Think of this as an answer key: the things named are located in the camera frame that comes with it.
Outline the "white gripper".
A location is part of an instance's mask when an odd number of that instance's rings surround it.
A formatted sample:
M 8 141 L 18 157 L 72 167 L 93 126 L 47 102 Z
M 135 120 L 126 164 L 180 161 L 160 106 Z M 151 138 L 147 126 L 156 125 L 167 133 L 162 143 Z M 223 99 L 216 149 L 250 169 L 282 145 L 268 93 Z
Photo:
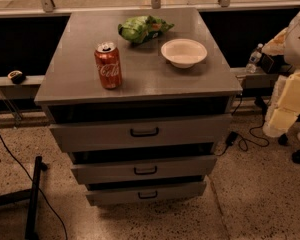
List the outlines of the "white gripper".
M 263 133 L 272 138 L 285 134 L 300 114 L 300 70 L 289 77 L 280 75 L 273 87 Z

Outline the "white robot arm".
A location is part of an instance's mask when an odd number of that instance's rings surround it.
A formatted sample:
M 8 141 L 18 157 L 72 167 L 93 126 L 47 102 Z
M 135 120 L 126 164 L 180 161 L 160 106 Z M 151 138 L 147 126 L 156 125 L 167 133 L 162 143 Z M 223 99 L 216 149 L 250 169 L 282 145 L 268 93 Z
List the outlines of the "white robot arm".
M 288 132 L 300 115 L 300 11 L 289 25 L 264 45 L 266 55 L 282 55 L 295 71 L 280 76 L 275 83 L 267 109 L 263 132 L 268 137 L 280 137 Z

